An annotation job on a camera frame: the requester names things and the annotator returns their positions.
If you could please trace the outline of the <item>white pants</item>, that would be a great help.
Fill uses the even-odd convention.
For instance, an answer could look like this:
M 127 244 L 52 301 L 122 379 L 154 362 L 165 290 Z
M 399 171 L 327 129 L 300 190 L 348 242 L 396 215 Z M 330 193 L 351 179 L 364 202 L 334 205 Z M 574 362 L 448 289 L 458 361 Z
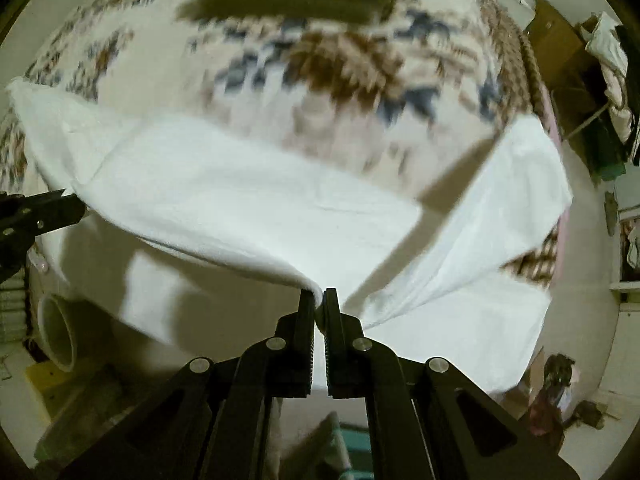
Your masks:
M 551 298 L 506 273 L 572 201 L 561 156 L 518 118 L 444 218 L 322 162 L 204 120 L 131 117 L 15 79 L 29 179 L 77 197 L 43 237 L 74 289 L 164 344 L 225 359 L 301 289 L 401 356 L 450 359 L 489 393 L 526 370 Z

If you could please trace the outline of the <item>white cylindrical roll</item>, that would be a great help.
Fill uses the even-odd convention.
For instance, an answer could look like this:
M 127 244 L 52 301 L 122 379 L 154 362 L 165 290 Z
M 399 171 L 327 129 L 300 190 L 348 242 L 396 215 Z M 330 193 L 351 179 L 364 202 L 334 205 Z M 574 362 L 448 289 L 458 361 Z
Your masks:
M 81 363 L 111 350 L 112 318 L 91 302 L 43 296 L 37 325 L 44 353 L 62 372 L 78 370 Z

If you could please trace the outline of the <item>white shelf unit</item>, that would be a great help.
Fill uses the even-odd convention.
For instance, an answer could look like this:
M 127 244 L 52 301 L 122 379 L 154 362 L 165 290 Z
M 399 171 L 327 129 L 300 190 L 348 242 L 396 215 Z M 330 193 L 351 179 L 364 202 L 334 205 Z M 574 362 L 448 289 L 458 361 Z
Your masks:
M 623 176 L 605 192 L 611 245 L 610 291 L 623 311 L 639 310 L 639 180 Z

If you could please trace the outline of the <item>floral fleece blanket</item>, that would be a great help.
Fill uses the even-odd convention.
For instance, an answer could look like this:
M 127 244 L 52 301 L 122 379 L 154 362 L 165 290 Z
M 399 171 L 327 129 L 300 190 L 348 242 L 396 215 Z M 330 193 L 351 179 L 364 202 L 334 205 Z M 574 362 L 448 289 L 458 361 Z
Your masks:
M 409 196 L 519 114 L 544 125 L 532 46 L 497 0 L 390 0 L 380 24 L 236 18 L 229 3 L 90 0 L 26 78 L 119 110 L 168 103 Z

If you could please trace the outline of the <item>pile of clothes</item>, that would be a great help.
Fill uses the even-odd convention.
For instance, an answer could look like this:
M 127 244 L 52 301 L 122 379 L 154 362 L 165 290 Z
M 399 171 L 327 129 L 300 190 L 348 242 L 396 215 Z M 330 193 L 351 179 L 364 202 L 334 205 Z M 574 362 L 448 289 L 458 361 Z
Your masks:
M 601 12 L 593 15 L 585 50 L 601 65 L 610 118 L 628 162 L 639 165 L 639 49 L 626 27 Z

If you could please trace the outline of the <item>brown wooden cabinet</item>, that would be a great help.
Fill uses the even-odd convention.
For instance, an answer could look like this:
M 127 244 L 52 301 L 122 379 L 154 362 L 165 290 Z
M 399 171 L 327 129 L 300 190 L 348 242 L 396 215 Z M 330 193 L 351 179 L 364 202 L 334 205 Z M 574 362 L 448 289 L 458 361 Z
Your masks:
M 585 40 L 548 0 L 535 0 L 535 17 L 526 34 L 549 90 L 582 87 L 590 70 L 600 70 Z

